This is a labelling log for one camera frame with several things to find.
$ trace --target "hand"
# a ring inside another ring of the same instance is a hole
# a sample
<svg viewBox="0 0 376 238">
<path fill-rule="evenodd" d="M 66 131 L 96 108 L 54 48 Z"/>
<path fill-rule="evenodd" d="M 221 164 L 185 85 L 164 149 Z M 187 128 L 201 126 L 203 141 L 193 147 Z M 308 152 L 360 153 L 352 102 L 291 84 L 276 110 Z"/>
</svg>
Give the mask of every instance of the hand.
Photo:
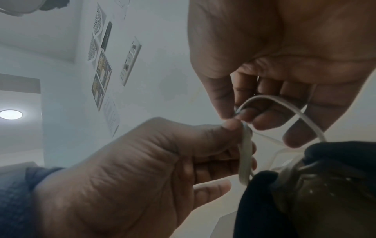
<svg viewBox="0 0 376 238">
<path fill-rule="evenodd" d="M 152 119 L 35 190 L 41 237 L 168 238 L 226 194 L 242 123 L 193 127 Z"/>
<path fill-rule="evenodd" d="M 222 118 L 254 95 L 278 95 L 308 105 L 305 114 L 327 130 L 375 68 L 374 9 L 373 0 L 190 0 L 191 62 Z M 292 116 L 261 100 L 239 118 L 266 130 Z M 299 120 L 284 141 L 300 147 L 315 137 Z"/>
</svg>

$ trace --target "white wall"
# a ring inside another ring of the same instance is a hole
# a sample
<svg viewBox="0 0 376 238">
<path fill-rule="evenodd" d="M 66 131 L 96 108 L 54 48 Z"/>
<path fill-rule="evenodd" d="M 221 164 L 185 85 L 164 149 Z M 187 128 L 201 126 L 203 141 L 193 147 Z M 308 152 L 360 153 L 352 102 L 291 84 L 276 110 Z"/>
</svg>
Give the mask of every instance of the white wall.
<svg viewBox="0 0 376 238">
<path fill-rule="evenodd" d="M 73 64 L 0 45 L 0 73 L 40 79 L 46 166 L 70 166 L 92 153 Z"/>
<path fill-rule="evenodd" d="M 112 1 L 98 2 L 109 15 Z M 76 56 L 85 112 L 90 118 L 88 123 L 94 140 L 93 151 L 112 140 L 91 93 L 95 70 L 85 63 L 95 9 L 95 1 L 84 0 Z M 114 26 L 106 56 L 113 68 L 107 93 L 114 98 L 121 116 L 121 125 L 115 137 L 155 116 L 192 125 L 221 123 L 190 66 L 186 36 L 187 13 L 187 0 L 133 0 L 124 24 L 118 25 L 112 21 Z M 131 76 L 123 87 L 120 71 L 134 36 L 143 46 Z M 372 125 L 376 117 L 376 105 L 369 103 L 375 99 L 375 90 L 376 80 L 372 80 L 356 108 L 327 133 L 329 140 L 376 140 L 376 128 Z M 291 123 L 265 134 L 281 139 L 288 125 Z M 256 158 L 260 165 L 280 149 L 262 138 L 255 137 L 255 142 L 258 145 Z M 229 194 L 195 211 L 175 236 L 209 237 L 219 217 L 237 209 L 244 187 L 237 182 L 236 177 L 232 177 L 231 181 L 233 189 Z"/>
<path fill-rule="evenodd" d="M 22 151 L 11 154 L 0 154 L 0 167 L 35 162 L 38 166 L 44 166 L 43 150 Z"/>
</svg>

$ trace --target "ceiling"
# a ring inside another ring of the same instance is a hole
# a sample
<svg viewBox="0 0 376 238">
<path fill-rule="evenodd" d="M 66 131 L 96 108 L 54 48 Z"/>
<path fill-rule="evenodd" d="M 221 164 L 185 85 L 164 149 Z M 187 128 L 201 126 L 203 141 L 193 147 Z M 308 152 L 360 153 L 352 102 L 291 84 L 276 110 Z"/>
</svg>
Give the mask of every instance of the ceiling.
<svg viewBox="0 0 376 238">
<path fill-rule="evenodd" d="M 0 91 L 0 111 L 21 111 L 19 120 L 0 118 L 0 154 L 43 148 L 41 94 Z"/>
<path fill-rule="evenodd" d="M 68 7 L 23 17 L 0 14 L 0 44 L 73 61 L 81 7 L 82 0 L 70 0 Z"/>
</svg>

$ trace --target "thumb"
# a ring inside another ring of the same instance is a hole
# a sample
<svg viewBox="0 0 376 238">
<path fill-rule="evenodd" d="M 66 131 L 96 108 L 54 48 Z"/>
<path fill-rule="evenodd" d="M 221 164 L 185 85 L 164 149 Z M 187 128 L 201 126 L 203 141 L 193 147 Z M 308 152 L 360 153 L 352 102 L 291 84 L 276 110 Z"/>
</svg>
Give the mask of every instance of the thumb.
<svg viewBox="0 0 376 238">
<path fill-rule="evenodd" d="M 183 156 L 210 156 L 241 142 L 242 122 L 230 119 L 222 125 L 188 126 L 180 124 L 173 135 L 178 153 Z"/>
</svg>

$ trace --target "round ceiling light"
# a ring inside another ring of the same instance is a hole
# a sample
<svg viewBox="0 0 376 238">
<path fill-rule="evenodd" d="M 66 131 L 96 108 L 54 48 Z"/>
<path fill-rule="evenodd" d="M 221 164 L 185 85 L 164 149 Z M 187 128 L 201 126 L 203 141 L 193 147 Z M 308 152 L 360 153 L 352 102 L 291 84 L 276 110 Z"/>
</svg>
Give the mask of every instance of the round ceiling light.
<svg viewBox="0 0 376 238">
<path fill-rule="evenodd" d="M 17 120 L 22 117 L 22 112 L 16 110 L 4 110 L 0 112 L 0 117 L 6 120 Z"/>
</svg>

